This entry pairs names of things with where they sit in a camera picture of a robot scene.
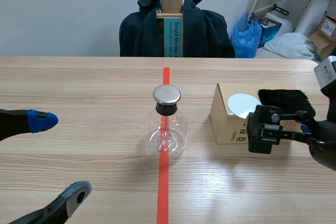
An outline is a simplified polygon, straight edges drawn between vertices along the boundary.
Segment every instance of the glass bottle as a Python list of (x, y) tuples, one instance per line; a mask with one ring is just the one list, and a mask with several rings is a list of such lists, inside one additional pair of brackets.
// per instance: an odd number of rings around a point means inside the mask
[(187, 141), (187, 121), (177, 109), (181, 92), (175, 86), (161, 85), (154, 89), (153, 98), (156, 108), (145, 119), (145, 144), (157, 154), (169, 151), (170, 156), (178, 156)]

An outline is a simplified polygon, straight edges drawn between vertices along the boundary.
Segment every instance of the wooden table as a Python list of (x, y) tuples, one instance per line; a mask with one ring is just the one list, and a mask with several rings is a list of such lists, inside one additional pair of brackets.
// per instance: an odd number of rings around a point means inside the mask
[(335, 223), (336, 173), (307, 146), (252, 154), (217, 145), (209, 111), (219, 82), (290, 82), (326, 118), (307, 60), (0, 57), (2, 109), (53, 112), (52, 130), (0, 143), (0, 223), (46, 206), (72, 182), (91, 196), (68, 223), (155, 224), (158, 158), (142, 140), (153, 89), (171, 67), (188, 143), (170, 165), (170, 223)]

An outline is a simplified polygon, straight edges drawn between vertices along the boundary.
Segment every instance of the white plastic bag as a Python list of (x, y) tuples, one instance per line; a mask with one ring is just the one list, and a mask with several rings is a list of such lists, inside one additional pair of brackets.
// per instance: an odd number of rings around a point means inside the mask
[(298, 33), (287, 33), (274, 38), (265, 43), (264, 48), (287, 59), (307, 59), (314, 58), (305, 46), (307, 37)]

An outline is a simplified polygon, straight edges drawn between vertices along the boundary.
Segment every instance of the white wall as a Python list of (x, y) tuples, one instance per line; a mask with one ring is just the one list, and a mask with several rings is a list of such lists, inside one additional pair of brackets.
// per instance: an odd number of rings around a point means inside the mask
[[(284, 0), (297, 23), (308, 0)], [(203, 0), (228, 31), (253, 0)], [(119, 26), (137, 0), (0, 0), (0, 55), (118, 56)]]

